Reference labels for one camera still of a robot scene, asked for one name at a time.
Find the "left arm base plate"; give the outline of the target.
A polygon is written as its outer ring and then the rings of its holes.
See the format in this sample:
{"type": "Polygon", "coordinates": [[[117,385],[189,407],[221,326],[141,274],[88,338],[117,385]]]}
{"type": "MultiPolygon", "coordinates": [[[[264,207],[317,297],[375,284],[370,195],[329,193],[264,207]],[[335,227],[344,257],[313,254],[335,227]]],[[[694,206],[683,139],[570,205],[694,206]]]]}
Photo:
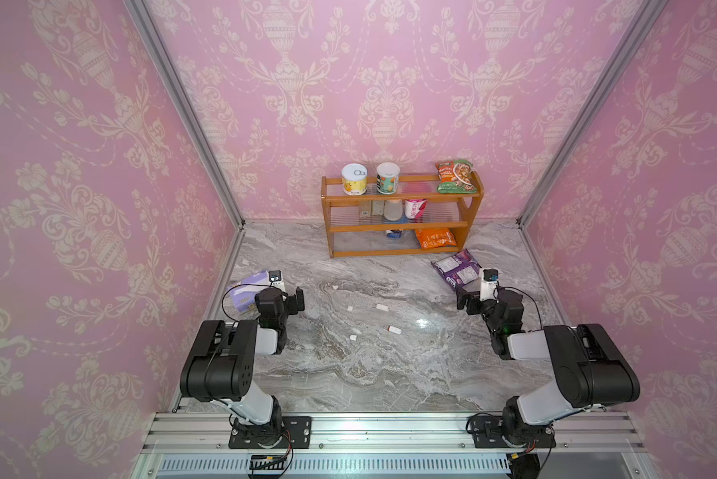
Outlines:
{"type": "Polygon", "coordinates": [[[228,440],[230,449],[309,449],[312,432],[311,416],[274,417],[264,425],[232,422],[228,440]]]}

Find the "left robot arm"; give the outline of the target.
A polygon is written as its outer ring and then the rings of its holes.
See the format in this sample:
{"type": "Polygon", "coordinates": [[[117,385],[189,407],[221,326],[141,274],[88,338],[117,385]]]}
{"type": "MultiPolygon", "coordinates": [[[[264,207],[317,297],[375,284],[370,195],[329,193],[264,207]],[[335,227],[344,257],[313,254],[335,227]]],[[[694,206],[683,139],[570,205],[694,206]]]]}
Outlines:
{"type": "Polygon", "coordinates": [[[230,413],[230,449],[308,449],[312,418],[284,414],[280,401],[254,381],[259,355],[284,352],[288,318],[306,309],[304,291],[261,285],[254,302],[256,319],[201,324],[182,369],[181,395],[230,413]]]}

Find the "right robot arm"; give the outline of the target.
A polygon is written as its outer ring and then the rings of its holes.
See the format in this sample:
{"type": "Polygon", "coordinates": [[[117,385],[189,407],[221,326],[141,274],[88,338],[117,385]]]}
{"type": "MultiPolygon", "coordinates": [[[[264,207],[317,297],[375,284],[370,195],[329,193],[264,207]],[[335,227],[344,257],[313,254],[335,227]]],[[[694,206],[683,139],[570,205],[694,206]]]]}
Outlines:
{"type": "Polygon", "coordinates": [[[530,452],[554,445],[554,422],[591,407],[636,401],[640,382],[608,332],[598,323],[523,328],[523,295],[501,285],[480,293],[456,290],[456,307],[484,320],[494,353],[505,361],[547,360],[553,379],[506,401],[500,415],[475,413],[465,423],[477,448],[530,452]]]}

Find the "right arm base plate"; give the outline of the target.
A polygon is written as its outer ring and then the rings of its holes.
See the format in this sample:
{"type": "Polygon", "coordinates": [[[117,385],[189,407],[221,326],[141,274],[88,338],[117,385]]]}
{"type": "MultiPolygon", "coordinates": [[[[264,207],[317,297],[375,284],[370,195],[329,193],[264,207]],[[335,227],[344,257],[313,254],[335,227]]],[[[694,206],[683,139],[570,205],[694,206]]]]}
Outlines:
{"type": "Polygon", "coordinates": [[[551,425],[527,425],[519,419],[503,419],[490,414],[474,414],[465,423],[477,449],[553,448],[556,446],[555,431],[551,425]]]}

